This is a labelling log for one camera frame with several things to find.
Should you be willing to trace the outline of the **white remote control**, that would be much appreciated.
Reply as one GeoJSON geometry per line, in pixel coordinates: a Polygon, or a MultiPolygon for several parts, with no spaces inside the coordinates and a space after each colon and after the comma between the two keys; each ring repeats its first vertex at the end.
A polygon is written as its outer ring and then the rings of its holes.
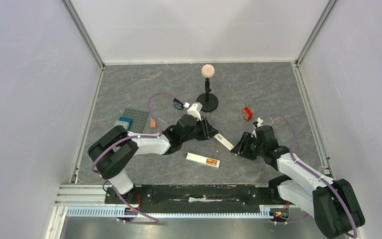
{"type": "Polygon", "coordinates": [[[206,162],[207,158],[208,157],[193,154],[193,153],[187,153],[187,155],[186,155],[186,160],[191,161],[191,162],[195,162],[195,163],[199,163],[202,165],[206,165],[205,162],[206,162]]]}

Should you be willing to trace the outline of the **white remote battery cover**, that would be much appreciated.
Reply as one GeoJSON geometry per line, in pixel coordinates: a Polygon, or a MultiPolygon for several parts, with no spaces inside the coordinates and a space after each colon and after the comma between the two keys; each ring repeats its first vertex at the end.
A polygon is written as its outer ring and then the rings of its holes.
{"type": "Polygon", "coordinates": [[[231,151],[234,148],[234,145],[228,141],[224,136],[222,136],[220,133],[216,134],[214,138],[220,142],[224,147],[228,149],[228,151],[231,151]]]}

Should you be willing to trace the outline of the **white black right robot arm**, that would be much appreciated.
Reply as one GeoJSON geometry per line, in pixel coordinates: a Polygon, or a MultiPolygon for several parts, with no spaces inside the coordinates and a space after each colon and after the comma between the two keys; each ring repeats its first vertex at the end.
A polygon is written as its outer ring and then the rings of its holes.
{"type": "Polygon", "coordinates": [[[314,170],[288,147],[279,145],[270,125],[244,132],[231,153],[250,160],[261,157],[282,173],[269,181],[269,200],[295,204],[313,217],[325,237],[335,239],[347,234],[356,238],[357,228],[366,223],[352,185],[314,170]]]}

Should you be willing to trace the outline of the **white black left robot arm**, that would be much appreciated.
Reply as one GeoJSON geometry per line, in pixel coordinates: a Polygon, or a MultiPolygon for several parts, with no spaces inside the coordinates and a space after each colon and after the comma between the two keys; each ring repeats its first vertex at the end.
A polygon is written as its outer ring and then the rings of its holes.
{"type": "Polygon", "coordinates": [[[92,171],[114,186],[122,202],[131,203],[136,198],[136,190],[125,167],[132,157],[144,154],[170,155],[180,150],[187,141],[209,140],[218,133],[206,117],[197,119],[188,114],[161,134],[134,133],[117,125],[89,147],[88,155],[93,162],[92,171]]]}

